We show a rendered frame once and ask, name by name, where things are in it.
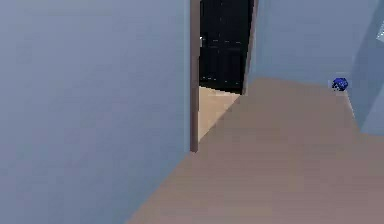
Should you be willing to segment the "black cupboard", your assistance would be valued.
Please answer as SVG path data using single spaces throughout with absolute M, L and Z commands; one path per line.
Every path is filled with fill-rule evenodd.
M 200 1 L 199 85 L 243 91 L 254 0 Z

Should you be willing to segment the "blue ball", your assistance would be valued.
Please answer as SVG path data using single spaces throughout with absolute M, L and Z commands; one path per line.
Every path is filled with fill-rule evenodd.
M 348 85 L 349 83 L 346 78 L 338 77 L 333 80 L 331 88 L 337 91 L 345 91 Z

